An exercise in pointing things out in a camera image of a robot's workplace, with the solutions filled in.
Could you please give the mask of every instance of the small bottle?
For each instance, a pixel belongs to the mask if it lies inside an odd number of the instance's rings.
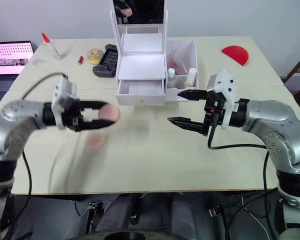
[[[195,69],[195,68],[190,68],[189,69],[188,77],[186,78],[186,80],[184,82],[184,85],[183,85],[184,89],[193,87],[195,85],[195,83],[196,83],[196,81],[195,81],[196,73],[197,73],[197,69]]]
[[[54,56],[54,58],[56,60],[60,61],[62,58],[61,58],[60,54],[58,53],[56,47],[52,44],[52,42],[50,42],[50,39],[44,33],[41,33],[41,34],[42,34],[42,37],[43,37],[46,45],[50,49],[51,54]]]
[[[174,88],[176,82],[176,71],[173,68],[168,69],[168,88]]]

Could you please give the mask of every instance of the black game controller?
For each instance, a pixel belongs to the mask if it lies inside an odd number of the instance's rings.
[[[117,46],[113,45],[113,44],[107,44],[107,45],[105,45],[104,48],[105,48],[105,50],[107,50],[107,49],[117,50]]]
[[[94,75],[100,78],[113,78],[116,75],[116,67],[98,64],[92,68]]]
[[[113,78],[116,75],[118,50],[116,45],[107,44],[100,64],[92,68],[93,74],[100,78]]]

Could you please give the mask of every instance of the drawer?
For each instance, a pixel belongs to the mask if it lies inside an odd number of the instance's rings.
[[[165,80],[120,80],[116,98],[119,105],[164,106]]]

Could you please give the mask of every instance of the laptop screen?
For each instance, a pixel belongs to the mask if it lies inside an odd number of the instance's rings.
[[[0,42],[0,75],[18,75],[34,54],[30,41]]]

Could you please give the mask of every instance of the white storage box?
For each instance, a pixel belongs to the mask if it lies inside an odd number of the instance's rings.
[[[174,55],[181,58],[189,69],[198,71],[195,43],[192,40],[166,41],[168,11],[165,3],[158,8],[162,11],[158,14],[161,18],[152,19],[151,24],[139,24],[137,17],[133,18],[133,8],[130,18],[122,16],[118,9],[121,10],[122,6],[113,5],[110,17],[118,49],[115,77],[119,105],[164,106],[166,101],[185,101],[177,94],[183,90],[186,75],[176,75],[175,88],[167,88],[169,62],[166,53],[175,46]],[[198,73],[195,86],[186,89],[197,88]]]

